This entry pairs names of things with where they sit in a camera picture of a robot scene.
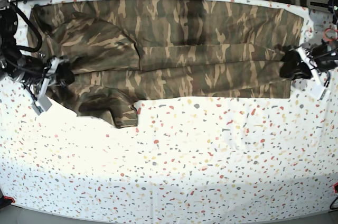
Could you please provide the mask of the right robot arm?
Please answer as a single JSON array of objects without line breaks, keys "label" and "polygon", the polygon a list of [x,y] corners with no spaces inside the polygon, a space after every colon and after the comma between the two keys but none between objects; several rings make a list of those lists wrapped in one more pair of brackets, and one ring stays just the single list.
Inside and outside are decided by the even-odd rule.
[{"label": "right robot arm", "polygon": [[[20,17],[37,38],[33,48],[17,45],[14,35]],[[41,59],[23,55],[21,52],[38,52],[42,37],[37,28],[19,9],[15,0],[1,0],[1,79],[8,76],[23,85],[34,101],[44,97],[49,86],[68,86],[74,82],[74,74],[64,58]]]}]

